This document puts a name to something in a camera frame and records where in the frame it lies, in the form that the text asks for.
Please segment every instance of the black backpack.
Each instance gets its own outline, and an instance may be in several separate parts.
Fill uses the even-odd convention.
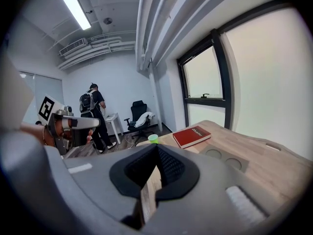
[[[90,112],[92,114],[92,110],[95,107],[95,103],[93,101],[92,93],[95,92],[95,90],[92,90],[91,92],[87,92],[84,95],[82,95],[79,99],[80,102],[80,113],[88,113]]]

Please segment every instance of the office chair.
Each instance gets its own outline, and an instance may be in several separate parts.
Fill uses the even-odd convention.
[[[134,143],[136,145],[136,143],[138,142],[138,140],[141,137],[148,138],[146,136],[146,134],[148,134],[148,133],[154,134],[154,132],[153,131],[147,131],[147,132],[143,131],[143,130],[149,128],[149,126],[150,126],[150,119],[148,117],[146,119],[146,122],[143,125],[141,125],[141,126],[139,126],[137,128],[135,128],[135,126],[134,126],[135,122],[140,118],[140,116],[142,114],[144,114],[145,112],[147,112],[147,104],[144,104],[142,102],[142,100],[133,102],[133,106],[131,107],[131,111],[132,111],[132,114],[133,114],[133,121],[129,123],[129,118],[124,119],[124,121],[127,121],[127,125],[128,125],[128,130],[129,131],[131,131],[131,132],[139,131],[138,134],[132,135],[132,139],[134,139],[134,137],[138,137],[136,139],[135,143]]]

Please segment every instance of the ceiling light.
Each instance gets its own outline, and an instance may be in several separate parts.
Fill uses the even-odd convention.
[[[91,27],[78,0],[63,0],[83,30]]]

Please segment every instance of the white sneaker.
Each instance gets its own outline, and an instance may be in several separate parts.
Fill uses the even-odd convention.
[[[110,150],[115,145],[116,145],[116,142],[113,142],[112,145],[108,146],[108,149]]]

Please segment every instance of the hand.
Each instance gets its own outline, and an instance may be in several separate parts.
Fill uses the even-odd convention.
[[[68,125],[69,125],[69,127],[72,126],[71,119],[68,119]],[[62,121],[61,120],[56,120],[55,130],[56,130],[56,133],[59,137],[64,137],[68,140],[70,140],[72,138],[70,131],[64,131],[64,129],[62,127]],[[86,144],[90,143],[92,134],[93,134],[93,131],[89,130]],[[45,137],[45,142],[47,145],[54,146],[54,138],[50,135],[50,133],[48,132],[47,129],[45,129],[44,137]]]

